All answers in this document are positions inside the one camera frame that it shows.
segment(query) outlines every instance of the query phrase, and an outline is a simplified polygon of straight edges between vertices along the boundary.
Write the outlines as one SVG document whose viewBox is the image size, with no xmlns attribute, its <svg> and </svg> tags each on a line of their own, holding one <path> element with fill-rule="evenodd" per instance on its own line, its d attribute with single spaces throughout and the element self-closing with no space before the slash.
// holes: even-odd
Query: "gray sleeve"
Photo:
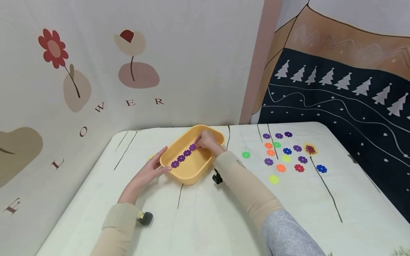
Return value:
<svg viewBox="0 0 410 256">
<path fill-rule="evenodd" d="M 269 215 L 262 226 L 262 236 L 273 256 L 325 256 L 319 245 L 286 210 Z"/>
</svg>

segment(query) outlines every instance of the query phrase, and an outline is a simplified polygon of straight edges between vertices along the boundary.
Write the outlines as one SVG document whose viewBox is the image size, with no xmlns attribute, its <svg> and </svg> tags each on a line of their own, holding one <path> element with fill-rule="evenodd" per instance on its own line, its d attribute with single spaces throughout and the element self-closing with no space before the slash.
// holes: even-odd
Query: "right hand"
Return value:
<svg viewBox="0 0 410 256">
<path fill-rule="evenodd" d="M 197 148 L 202 148 L 203 147 L 203 148 L 206 148 L 206 149 L 211 149 L 215 145 L 218 145 L 214 135 L 209 130 L 202 131 L 198 135 L 198 137 L 196 137 L 194 143 L 195 143 Z"/>
</svg>

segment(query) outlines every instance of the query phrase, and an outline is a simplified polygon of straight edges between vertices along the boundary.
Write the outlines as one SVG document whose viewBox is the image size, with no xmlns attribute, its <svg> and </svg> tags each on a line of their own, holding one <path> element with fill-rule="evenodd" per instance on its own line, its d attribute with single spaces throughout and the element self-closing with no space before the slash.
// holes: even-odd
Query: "sleeve cuff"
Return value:
<svg viewBox="0 0 410 256">
<path fill-rule="evenodd" d="M 122 231 L 134 229 L 139 209 L 130 203 L 115 204 L 109 210 L 102 229 L 113 227 Z"/>
</svg>

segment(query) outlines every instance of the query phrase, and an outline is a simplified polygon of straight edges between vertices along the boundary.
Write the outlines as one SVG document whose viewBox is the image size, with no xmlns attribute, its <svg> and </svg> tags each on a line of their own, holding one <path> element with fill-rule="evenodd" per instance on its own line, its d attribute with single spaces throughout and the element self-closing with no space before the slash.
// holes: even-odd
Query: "white tree pattern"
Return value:
<svg viewBox="0 0 410 256">
<path fill-rule="evenodd" d="M 369 77 L 368 80 L 363 82 L 363 84 L 359 85 L 356 90 L 352 91 L 353 93 L 356 93 L 356 95 L 363 94 L 364 96 L 367 96 L 367 91 L 369 90 L 369 85 L 371 85 L 370 79 L 372 77 Z"/>
<path fill-rule="evenodd" d="M 278 70 L 276 73 L 277 79 L 280 79 L 281 77 L 287 77 L 287 68 L 289 67 L 289 60 Z"/>
<path fill-rule="evenodd" d="M 322 83 L 322 85 L 325 84 L 332 84 L 332 80 L 333 80 L 333 70 L 335 68 L 332 68 L 323 78 L 322 80 L 319 81 L 319 83 Z"/>
<path fill-rule="evenodd" d="M 379 92 L 376 94 L 376 96 L 374 96 L 372 99 L 375 100 L 374 104 L 382 104 L 384 105 L 385 102 L 384 100 L 387 99 L 387 94 L 389 94 L 390 92 L 390 85 L 392 85 L 391 83 L 389 83 L 389 86 L 384 88 L 383 91 Z"/>
<path fill-rule="evenodd" d="M 395 116 L 400 116 L 400 110 L 403 110 L 403 105 L 404 105 L 404 103 L 406 103 L 407 95 L 409 95 L 409 94 L 406 93 L 398 101 L 396 101 L 390 107 L 387 108 L 387 110 L 390 112 L 389 116 L 391 116 L 392 114 L 394 114 Z"/>
<path fill-rule="evenodd" d="M 303 72 L 305 71 L 306 65 L 304 65 L 296 74 L 294 74 L 291 79 L 293 82 L 299 81 L 302 82 Z"/>
<path fill-rule="evenodd" d="M 343 77 L 342 79 L 340 79 L 335 86 L 337 87 L 338 90 L 340 89 L 345 89 L 348 90 L 349 87 L 348 85 L 350 85 L 350 75 L 352 74 L 352 72 L 349 72 L 349 74 L 345 77 Z"/>
<path fill-rule="evenodd" d="M 310 85 L 310 83 L 314 83 L 316 82 L 315 78 L 316 78 L 316 67 L 314 67 L 314 70 L 312 71 L 312 73 L 310 74 L 310 76 L 307 78 L 307 80 L 305 81 L 305 83 L 307 83 L 307 85 Z"/>
</svg>

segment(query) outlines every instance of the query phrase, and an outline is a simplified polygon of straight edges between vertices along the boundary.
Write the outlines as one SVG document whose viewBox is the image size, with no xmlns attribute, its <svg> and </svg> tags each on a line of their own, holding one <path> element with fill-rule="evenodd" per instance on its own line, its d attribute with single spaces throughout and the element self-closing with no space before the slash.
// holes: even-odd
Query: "yellow plastic tray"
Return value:
<svg viewBox="0 0 410 256">
<path fill-rule="evenodd" d="M 206 125 L 195 125 L 177 139 L 159 159 L 162 166 L 171 166 L 171 163 L 177 160 L 179 155 L 182 155 L 185 150 L 195 141 L 196 137 L 204 130 L 210 130 L 215 136 L 216 141 L 222 146 L 225 143 L 225 136 L 219 131 L 212 129 Z M 190 156 L 185 158 L 177 168 L 170 171 L 170 175 L 174 176 L 179 182 L 185 185 L 195 184 L 199 178 L 208 170 L 215 158 L 207 149 L 196 149 L 192 151 Z"/>
</svg>

